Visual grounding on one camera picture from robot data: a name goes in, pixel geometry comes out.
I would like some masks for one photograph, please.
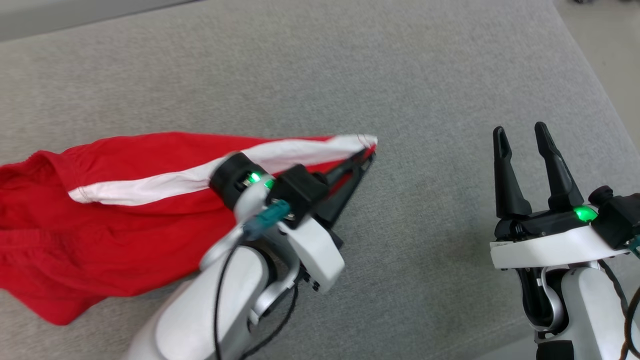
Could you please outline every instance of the gray fabric surface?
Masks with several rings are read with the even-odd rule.
[[[472,359],[526,335],[515,273],[488,248],[499,124],[534,209],[548,197],[538,120],[583,195],[640,176],[546,1],[205,1],[6,42],[0,65],[3,162],[166,130],[380,137],[336,228],[346,271],[329,294],[303,286],[255,359]],[[109,299],[68,327],[2,293],[0,359],[117,359],[169,292]]]
[[[188,1],[3,0],[0,3],[0,42]]]

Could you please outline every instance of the red shorts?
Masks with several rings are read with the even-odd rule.
[[[0,288],[66,325],[106,297],[197,269],[235,224],[207,187],[228,153],[243,151],[272,174],[297,163],[326,171],[376,142],[160,133],[38,151],[0,167]]]

